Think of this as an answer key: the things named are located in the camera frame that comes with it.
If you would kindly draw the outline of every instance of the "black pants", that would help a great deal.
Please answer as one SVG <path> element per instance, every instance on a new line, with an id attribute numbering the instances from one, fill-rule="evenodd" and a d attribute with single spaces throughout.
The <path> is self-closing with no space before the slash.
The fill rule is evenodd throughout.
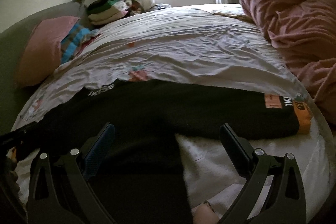
<path id="1" fill-rule="evenodd" d="M 299 122 L 293 106 L 281 103 L 266 108 L 264 94 L 253 91 L 116 80 L 100 90 L 84 88 L 52 109 L 39 122 L 38 140 L 17 155 L 35 147 L 51 156 L 66 154 L 110 122 L 116 139 L 89 183 L 111 216 L 118 224 L 192 223 L 174 134 L 219 139 L 227 122 L 250 140 L 294 135 Z"/>

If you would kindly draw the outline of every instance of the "metal rivet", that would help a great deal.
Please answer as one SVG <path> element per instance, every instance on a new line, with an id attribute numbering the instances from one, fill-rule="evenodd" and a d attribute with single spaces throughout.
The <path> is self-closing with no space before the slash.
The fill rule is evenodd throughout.
<path id="1" fill-rule="evenodd" d="M 47 156 L 48 156 L 47 153 L 42 153 L 42 154 L 40 155 L 40 159 L 45 159 Z"/>
<path id="2" fill-rule="evenodd" d="M 287 154 L 287 158 L 289 158 L 289 159 L 294 159 L 294 155 L 293 155 L 292 153 L 288 153 L 288 154 Z"/>
<path id="3" fill-rule="evenodd" d="M 70 151 L 70 154 L 73 156 L 76 156 L 79 153 L 79 150 L 77 148 L 74 148 Z"/>
<path id="4" fill-rule="evenodd" d="M 264 154 L 264 151 L 260 148 L 256 149 L 255 150 L 255 153 L 258 155 L 258 156 L 262 156 Z"/>

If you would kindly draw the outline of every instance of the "orange patch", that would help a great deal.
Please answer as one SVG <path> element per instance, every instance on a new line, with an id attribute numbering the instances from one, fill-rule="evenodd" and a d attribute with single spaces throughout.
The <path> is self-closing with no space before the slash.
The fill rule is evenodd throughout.
<path id="1" fill-rule="evenodd" d="M 16 159 L 16 148 L 12 148 L 12 156 L 10 157 L 11 159 Z"/>
<path id="2" fill-rule="evenodd" d="M 310 110 L 306 103 L 293 101 L 294 112 L 299 121 L 299 131 L 298 134 L 309 134 L 310 130 Z"/>
<path id="3" fill-rule="evenodd" d="M 280 97 L 278 95 L 265 94 L 266 108 L 282 108 Z"/>

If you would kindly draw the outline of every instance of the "pink blanket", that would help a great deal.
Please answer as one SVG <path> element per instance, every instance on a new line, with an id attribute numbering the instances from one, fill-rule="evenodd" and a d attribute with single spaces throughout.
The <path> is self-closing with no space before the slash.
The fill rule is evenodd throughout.
<path id="1" fill-rule="evenodd" d="M 327 121 L 336 124 L 336 0 L 240 1 Z"/>

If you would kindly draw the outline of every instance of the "bed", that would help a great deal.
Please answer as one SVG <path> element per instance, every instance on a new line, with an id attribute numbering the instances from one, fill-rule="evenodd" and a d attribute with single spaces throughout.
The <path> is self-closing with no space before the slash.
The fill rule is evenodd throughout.
<path id="1" fill-rule="evenodd" d="M 309 135 L 251 141 L 269 155 L 295 155 L 305 189 L 307 222 L 319 211 L 335 182 L 330 128 L 299 80 L 236 4 L 207 4 L 147 12 L 105 25 L 74 60 L 49 76 L 26 102 L 12 129 L 39 121 L 83 87 L 99 89 L 116 79 L 159 79 L 239 88 L 304 99 L 313 118 Z M 245 180 L 238 176 L 219 141 L 176 135 L 189 203 L 208 200 L 222 216 Z M 16 167 L 23 204 L 36 150 Z M 258 214 L 271 178 L 250 216 Z"/>

